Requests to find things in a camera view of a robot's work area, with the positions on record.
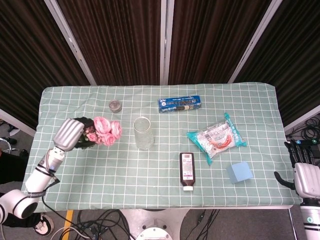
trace robotic hand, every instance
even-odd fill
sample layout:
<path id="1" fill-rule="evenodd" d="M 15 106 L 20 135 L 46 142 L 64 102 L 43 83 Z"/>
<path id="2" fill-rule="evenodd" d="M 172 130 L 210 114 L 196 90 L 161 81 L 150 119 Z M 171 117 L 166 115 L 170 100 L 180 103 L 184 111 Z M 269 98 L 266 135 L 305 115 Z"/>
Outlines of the robotic hand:
<path id="1" fill-rule="evenodd" d="M 288 182 L 281 178 L 278 172 L 274 172 L 277 181 L 302 198 L 300 209 L 303 224 L 308 240 L 320 239 L 320 168 L 315 165 L 313 154 L 309 147 L 301 144 L 301 141 L 285 142 L 290 154 L 293 167 L 294 182 Z"/>
<path id="2" fill-rule="evenodd" d="M 48 150 L 25 182 L 27 195 L 15 189 L 0 198 L 0 224 L 7 219 L 8 213 L 24 219 L 36 210 L 39 199 L 46 194 L 46 186 L 51 178 L 54 182 L 49 187 L 59 182 L 55 172 L 63 162 L 65 152 L 75 147 L 84 126 L 82 122 L 70 118 L 63 123 L 53 139 L 54 148 Z"/>

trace clear glass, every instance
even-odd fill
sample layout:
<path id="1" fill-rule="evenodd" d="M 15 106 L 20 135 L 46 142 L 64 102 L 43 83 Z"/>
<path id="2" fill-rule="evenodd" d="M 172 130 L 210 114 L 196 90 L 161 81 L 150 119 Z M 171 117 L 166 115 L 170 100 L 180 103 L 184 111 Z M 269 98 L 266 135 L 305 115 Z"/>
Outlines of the clear glass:
<path id="1" fill-rule="evenodd" d="M 148 150 L 151 148 L 155 140 L 149 119 L 144 116 L 138 117 L 134 120 L 133 128 L 137 148 L 140 150 Z"/>

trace curtain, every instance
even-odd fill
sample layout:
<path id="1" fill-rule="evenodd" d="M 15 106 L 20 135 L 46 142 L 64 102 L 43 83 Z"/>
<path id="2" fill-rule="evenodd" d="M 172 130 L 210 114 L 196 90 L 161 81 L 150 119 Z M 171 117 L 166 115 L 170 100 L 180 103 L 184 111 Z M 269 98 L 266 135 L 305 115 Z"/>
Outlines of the curtain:
<path id="1" fill-rule="evenodd" d="M 36 129 L 44 88 L 89 85 L 43 1 L 0 3 L 0 109 Z"/>
<path id="2" fill-rule="evenodd" d="M 158 85 L 161 0 L 58 0 L 98 85 Z"/>
<path id="3" fill-rule="evenodd" d="M 275 86 L 286 126 L 320 105 L 320 1 L 284 0 L 236 82 Z"/>
<path id="4" fill-rule="evenodd" d="M 227 83 L 271 0 L 175 0 L 169 84 Z"/>

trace green checkered tablecloth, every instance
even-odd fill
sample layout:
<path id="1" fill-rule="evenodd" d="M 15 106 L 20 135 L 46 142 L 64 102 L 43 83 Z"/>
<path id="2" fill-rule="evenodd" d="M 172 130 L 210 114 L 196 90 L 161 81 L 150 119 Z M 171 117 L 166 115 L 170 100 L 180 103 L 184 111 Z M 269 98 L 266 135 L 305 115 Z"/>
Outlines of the green checkered tablecloth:
<path id="1" fill-rule="evenodd" d="M 198 110 L 158 113 L 157 100 L 200 95 Z M 112 113 L 109 101 L 122 102 Z M 224 119 L 228 112 L 246 147 L 220 153 L 208 166 L 205 155 L 186 133 Z M 293 179 L 275 88 L 264 83 L 170 86 L 59 86 L 43 91 L 39 124 L 24 181 L 30 176 L 67 118 L 103 116 L 120 121 L 123 134 L 113 146 L 95 145 L 66 154 L 56 176 L 61 183 L 48 189 L 45 201 L 55 210 L 163 209 L 292 205 L 294 191 L 278 184 L 274 171 Z M 135 145 L 133 122 L 150 119 L 155 144 L 149 151 Z M 193 152 L 193 192 L 180 184 L 179 153 Z M 231 184 L 226 168 L 248 162 L 253 179 Z M 39 203 L 37 211 L 48 209 Z"/>

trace plastic bag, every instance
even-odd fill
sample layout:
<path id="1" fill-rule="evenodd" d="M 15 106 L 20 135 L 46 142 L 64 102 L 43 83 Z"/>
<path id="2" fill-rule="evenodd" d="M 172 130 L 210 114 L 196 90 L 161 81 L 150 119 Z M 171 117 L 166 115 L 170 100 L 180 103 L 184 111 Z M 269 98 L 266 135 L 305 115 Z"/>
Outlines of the plastic bag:
<path id="1" fill-rule="evenodd" d="M 205 153 L 209 165 L 212 158 L 228 148 L 246 146 L 228 113 L 224 114 L 225 121 L 208 126 L 205 130 L 187 132 L 187 137 Z"/>

